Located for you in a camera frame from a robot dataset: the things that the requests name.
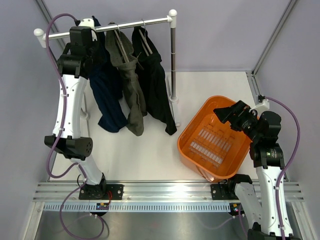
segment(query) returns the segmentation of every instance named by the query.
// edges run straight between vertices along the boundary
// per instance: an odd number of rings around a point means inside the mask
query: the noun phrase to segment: garment
[[[100,26],[98,20],[92,16],[95,26]],[[104,47],[105,35],[98,33],[98,60],[88,75],[94,99],[102,113],[98,125],[104,130],[117,133],[128,124],[121,110],[118,99],[122,97],[121,77],[118,70],[112,66],[110,55]]]
[[[123,32],[118,31],[125,54],[129,62],[125,62],[117,44],[115,31],[107,31],[105,35],[105,48],[110,53],[110,60],[122,78],[123,95],[130,108],[127,128],[136,136],[141,136],[144,132],[143,116],[147,115],[146,101],[138,82],[138,75],[135,73],[137,58],[133,56],[133,46]]]
[[[145,36],[146,41],[152,50],[152,54],[147,56],[141,34]],[[146,109],[155,119],[166,124],[165,131],[172,135],[177,131],[174,118],[171,113],[165,70],[161,66],[161,56],[155,45],[148,37],[148,32],[142,27],[135,27],[132,33],[132,44],[134,55],[137,56],[139,63],[144,69],[137,67],[139,83],[145,97]]]

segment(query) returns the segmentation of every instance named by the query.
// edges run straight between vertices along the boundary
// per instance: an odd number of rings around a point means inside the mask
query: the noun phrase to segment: white tabletop
[[[89,132],[93,140],[92,156],[98,168],[107,180],[115,181],[169,181],[203,180],[180,162],[177,140],[188,123],[205,101],[215,95],[222,95],[234,100],[242,100],[254,106],[254,99],[245,72],[177,72],[176,95],[179,98],[178,109],[181,126],[169,136],[166,125],[151,117],[144,119],[142,136],[135,136],[126,127],[118,133],[110,133],[98,126],[102,116],[93,97],[89,83],[85,89],[87,111],[90,113]],[[121,106],[125,115],[129,109],[124,100]],[[82,136],[88,136],[87,123],[81,120]],[[58,154],[53,166],[55,175],[61,174],[71,164]],[[253,161],[249,154],[245,157],[238,173],[248,174],[257,179]],[[75,180],[79,175],[74,167],[59,180]]]

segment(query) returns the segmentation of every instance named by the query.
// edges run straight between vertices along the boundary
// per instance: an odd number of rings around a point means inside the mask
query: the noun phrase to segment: gray floor
[[[294,234],[297,232],[296,219],[288,207],[290,222]],[[95,237],[101,230],[101,223],[93,217],[76,220],[86,213],[64,212],[64,223],[68,229],[81,238]],[[239,219],[232,219],[224,226],[219,226],[229,219],[228,213],[139,213],[109,212],[103,216],[108,225],[99,239],[108,240],[245,240]],[[243,219],[248,229],[246,218]],[[45,211],[42,214],[36,240],[73,240],[60,224],[59,213]]]

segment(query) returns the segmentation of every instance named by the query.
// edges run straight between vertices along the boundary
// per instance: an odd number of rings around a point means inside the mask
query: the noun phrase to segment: clothing rack
[[[172,105],[172,114],[173,119],[176,126],[180,126],[180,118],[178,114],[178,97],[176,94],[176,27],[177,27],[177,11],[174,9],[171,9],[169,11],[169,15],[163,18],[155,18],[150,20],[139,20],[139,21],[132,21],[132,22],[126,22],[126,23],[119,23],[119,24],[111,24],[107,26],[99,26],[95,27],[95,31],[97,33],[99,32],[106,32],[111,30],[118,30],[118,29],[127,29],[132,27],[138,27],[138,26],[145,26],[145,25],[152,25],[152,24],[161,24],[161,23],[169,23],[170,25],[170,43],[171,43],[171,86],[170,86],[170,96],[169,100]],[[37,28],[33,31],[33,34],[37,37],[39,40],[41,46],[43,48],[46,48],[46,34],[45,32]],[[58,32],[53,33],[49,35],[49,40],[54,39],[63,39],[68,38],[70,36],[69,32]]]

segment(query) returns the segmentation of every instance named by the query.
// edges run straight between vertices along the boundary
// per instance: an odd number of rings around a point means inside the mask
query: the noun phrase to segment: orange plastic bin
[[[214,114],[235,102],[224,96],[210,97],[178,138],[177,147],[184,165],[209,182],[231,178],[240,168],[251,140]]]

